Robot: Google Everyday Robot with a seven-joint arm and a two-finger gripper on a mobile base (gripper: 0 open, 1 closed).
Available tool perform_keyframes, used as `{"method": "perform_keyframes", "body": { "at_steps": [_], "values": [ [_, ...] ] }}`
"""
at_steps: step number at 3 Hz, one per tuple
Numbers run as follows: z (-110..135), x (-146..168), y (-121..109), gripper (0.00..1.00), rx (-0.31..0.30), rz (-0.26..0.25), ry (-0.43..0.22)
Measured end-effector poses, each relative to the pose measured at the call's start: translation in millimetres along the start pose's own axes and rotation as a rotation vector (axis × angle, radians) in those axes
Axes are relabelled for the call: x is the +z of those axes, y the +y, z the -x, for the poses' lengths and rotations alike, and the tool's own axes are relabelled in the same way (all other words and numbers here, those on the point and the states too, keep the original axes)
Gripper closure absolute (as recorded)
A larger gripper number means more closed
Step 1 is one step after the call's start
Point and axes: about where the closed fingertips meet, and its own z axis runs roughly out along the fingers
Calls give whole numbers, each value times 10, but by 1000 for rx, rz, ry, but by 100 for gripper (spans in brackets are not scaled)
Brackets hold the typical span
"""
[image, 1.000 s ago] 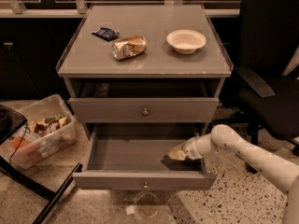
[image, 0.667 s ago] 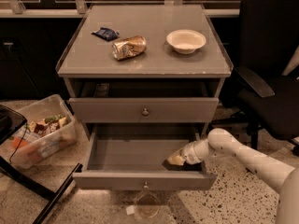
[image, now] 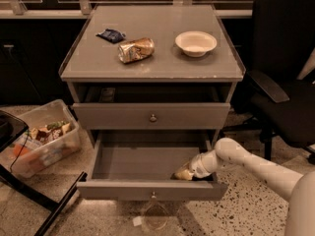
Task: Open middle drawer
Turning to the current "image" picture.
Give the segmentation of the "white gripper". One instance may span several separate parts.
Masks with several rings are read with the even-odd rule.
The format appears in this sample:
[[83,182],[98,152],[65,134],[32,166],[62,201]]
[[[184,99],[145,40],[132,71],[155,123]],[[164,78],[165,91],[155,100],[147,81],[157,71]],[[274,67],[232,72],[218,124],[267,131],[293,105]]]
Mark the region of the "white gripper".
[[213,151],[199,153],[189,162],[182,165],[175,173],[177,180],[191,181],[195,178],[205,178],[210,176],[217,169],[217,156]]

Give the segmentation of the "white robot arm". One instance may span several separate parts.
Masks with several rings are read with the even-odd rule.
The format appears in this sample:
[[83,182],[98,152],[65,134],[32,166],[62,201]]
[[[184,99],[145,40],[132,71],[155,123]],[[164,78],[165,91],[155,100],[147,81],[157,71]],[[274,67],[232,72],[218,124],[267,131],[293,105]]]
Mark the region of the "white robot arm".
[[315,236],[315,172],[304,175],[257,156],[230,138],[199,153],[173,174],[175,179],[202,179],[227,163],[242,166],[288,202],[284,236]]

